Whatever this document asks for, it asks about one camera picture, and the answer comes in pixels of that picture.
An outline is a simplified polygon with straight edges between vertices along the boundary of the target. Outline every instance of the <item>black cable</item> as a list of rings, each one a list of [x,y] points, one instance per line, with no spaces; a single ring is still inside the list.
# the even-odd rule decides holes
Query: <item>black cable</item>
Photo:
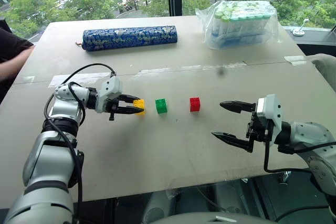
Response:
[[[289,210],[288,212],[285,212],[284,214],[280,215],[278,218],[276,218],[275,222],[278,222],[283,217],[286,217],[287,215],[290,215],[293,212],[302,211],[302,210],[310,210],[310,209],[324,209],[324,208],[329,208],[329,206],[311,206],[311,207],[294,208],[294,209]]]
[[[303,152],[309,152],[318,148],[322,148],[322,147],[327,147],[327,146],[331,146],[331,145],[336,145],[336,142],[331,142],[331,143],[324,143],[324,144],[318,144],[318,145],[314,145],[312,147],[307,147],[307,148],[303,148],[300,150],[294,150],[294,153],[303,153]]]
[[[78,102],[78,105],[82,111],[82,119],[80,120],[80,123],[79,123],[79,126],[82,125],[82,123],[84,122],[85,120],[85,117],[86,117],[86,113],[85,113],[85,108],[84,108],[84,105],[83,105],[83,102],[78,98],[78,96],[75,94],[75,92],[73,91],[72,89],[72,85],[77,85],[79,87],[81,87],[81,85],[79,85],[78,83],[74,82],[74,81],[70,81],[68,83],[68,88],[69,88],[69,91],[70,93],[73,95],[73,97],[76,99],[76,101]]]
[[[88,67],[92,67],[92,66],[104,66],[104,67],[107,67],[108,69],[111,70],[111,76],[115,75],[115,71],[108,65],[105,65],[105,64],[102,64],[102,63],[93,63],[93,64],[89,64],[89,65],[86,65],[84,67],[81,67],[79,69],[77,69],[75,72],[73,72],[68,78],[66,78],[62,84],[65,84],[68,80],[70,80],[70,78],[72,78],[75,74],[77,74],[79,71],[85,69],[85,68],[88,68]],[[75,83],[75,82],[71,82],[68,84],[68,87],[69,87],[69,90],[71,92],[71,94],[73,95],[73,97],[76,99],[76,101],[78,102],[79,106],[81,107],[82,109],[82,120],[80,122],[80,125],[84,122],[84,119],[85,119],[85,108],[82,104],[82,102],[78,99],[78,97],[76,96],[76,94],[74,93],[71,85],[78,85],[80,86],[79,84]],[[82,194],[83,194],[83,185],[82,185],[82,176],[81,176],[81,167],[80,167],[80,164],[79,164],[79,161],[77,159],[77,154],[75,152],[75,149],[72,145],[72,143],[70,142],[69,138],[63,133],[63,131],[57,127],[54,123],[53,123],[53,118],[50,118],[49,115],[48,115],[48,107],[50,105],[50,102],[51,100],[53,99],[54,97],[54,94],[52,94],[45,106],[44,106],[44,110],[43,110],[43,114],[44,114],[44,117],[46,118],[46,120],[49,121],[50,125],[54,128],[55,131],[57,131],[60,136],[64,139],[64,142],[66,143],[66,145],[68,146],[69,150],[70,150],[70,154],[71,154],[71,157],[73,159],[73,162],[75,163],[75,170],[76,170],[76,174],[77,174],[77,177],[78,177],[78,198],[77,198],[77,210],[76,210],[76,214],[75,214],[75,217],[76,218],[79,218],[79,214],[80,214],[80,207],[81,207],[81,203],[82,203]]]
[[[269,160],[269,141],[266,141],[265,144],[265,159],[264,159],[264,170],[267,173],[281,173],[281,172],[303,172],[303,173],[311,173],[309,170],[298,169],[298,168],[284,168],[284,169],[268,169],[268,160]]]
[[[62,130],[60,130],[59,127],[57,127],[53,123],[53,121],[52,121],[53,119],[48,118],[48,117],[46,117],[46,119],[49,121],[50,125],[54,128],[54,130],[57,131],[58,134],[60,134],[60,136],[64,139],[64,142],[67,144],[68,148],[70,149],[70,153],[71,153],[71,157],[73,159],[73,162],[75,163],[75,170],[76,170],[76,173],[77,173],[77,176],[78,176],[78,198],[77,198],[77,210],[76,210],[75,217],[78,218],[79,213],[80,213],[80,206],[81,206],[81,203],[82,203],[83,185],[82,185],[81,168],[80,168],[79,161],[77,159],[77,154],[76,154],[75,149],[73,148],[73,145],[71,144],[69,138],[63,133]]]
[[[212,200],[210,200],[199,188],[197,188],[197,191],[203,196],[203,198],[209,202],[211,205],[213,205],[214,207],[224,211],[224,212],[229,212],[226,208],[221,207],[220,205],[214,203]]]
[[[81,67],[79,69],[77,69],[75,72],[73,72],[67,79],[65,79],[61,84],[64,84],[66,83],[68,80],[70,80],[75,74],[77,74],[78,72],[80,72],[81,70],[83,69],[86,69],[86,68],[89,68],[89,67],[92,67],[92,66],[104,66],[104,67],[107,67],[108,69],[110,69],[111,71],[111,76],[115,75],[116,72],[109,66],[109,65],[106,65],[106,64],[103,64],[103,63],[93,63],[93,64],[88,64],[84,67]],[[44,107],[44,116],[47,118],[48,117],[48,107],[49,107],[49,104],[51,102],[51,100],[53,99],[54,97],[54,94],[52,94],[49,99],[47,100],[47,103]]]

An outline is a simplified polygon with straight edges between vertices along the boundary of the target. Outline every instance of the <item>person's arm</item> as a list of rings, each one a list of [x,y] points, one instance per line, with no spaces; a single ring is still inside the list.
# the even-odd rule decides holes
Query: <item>person's arm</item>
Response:
[[[15,77],[25,64],[33,49],[34,46],[31,46],[28,49],[23,50],[15,58],[4,63],[0,63],[0,82]]]

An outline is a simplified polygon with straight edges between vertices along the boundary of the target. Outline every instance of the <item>lego brick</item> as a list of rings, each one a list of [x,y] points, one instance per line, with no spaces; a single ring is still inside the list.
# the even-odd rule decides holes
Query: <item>lego brick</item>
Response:
[[[156,110],[158,114],[166,113],[167,112],[167,105],[165,99],[157,99],[155,100]]]
[[[190,112],[197,112],[201,107],[201,102],[199,97],[190,98]]]
[[[145,100],[143,100],[143,99],[134,100],[133,101],[133,106],[137,107],[137,108],[144,109],[142,112],[136,113],[136,115],[145,115],[146,114],[146,111],[145,111]]]

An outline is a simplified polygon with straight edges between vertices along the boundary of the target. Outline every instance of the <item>test tube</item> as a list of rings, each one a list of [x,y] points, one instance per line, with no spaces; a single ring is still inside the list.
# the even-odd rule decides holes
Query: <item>test tube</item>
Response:
[[[222,12],[215,12],[214,18],[212,21],[212,36],[218,37],[219,34],[219,29],[221,27],[221,20],[220,18],[222,17],[223,13]]]
[[[254,16],[254,23],[253,23],[253,35],[258,35],[261,33],[261,26],[262,26],[262,19],[263,19],[263,15],[262,14],[258,14]]]
[[[244,25],[244,35],[249,36],[253,34],[253,26],[254,26],[254,16],[247,16]]]
[[[269,15],[269,14],[266,14],[266,15],[263,16],[263,19],[261,20],[261,26],[260,26],[260,32],[261,33],[264,33],[265,26],[266,26],[267,22],[269,21],[270,17],[271,17],[271,15]]]
[[[246,22],[247,18],[246,17],[239,17],[238,22],[239,22],[239,31],[237,34],[237,37],[245,36],[246,34],[244,33],[245,27],[247,25]]]
[[[227,37],[232,38],[235,37],[235,33],[237,32],[237,22],[238,18],[230,18],[230,22],[227,28]]]
[[[229,22],[230,22],[230,19],[227,15],[223,15],[221,17],[221,27],[219,29],[219,36],[223,36],[226,37],[226,34],[227,34],[227,30],[228,30],[228,27],[229,27]]]

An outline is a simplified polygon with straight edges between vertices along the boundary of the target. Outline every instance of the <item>plastic bag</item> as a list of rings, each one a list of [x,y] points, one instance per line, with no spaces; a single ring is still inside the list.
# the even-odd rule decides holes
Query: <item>plastic bag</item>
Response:
[[[205,43],[212,49],[278,38],[277,10],[268,1],[218,1],[195,11],[205,29]]]

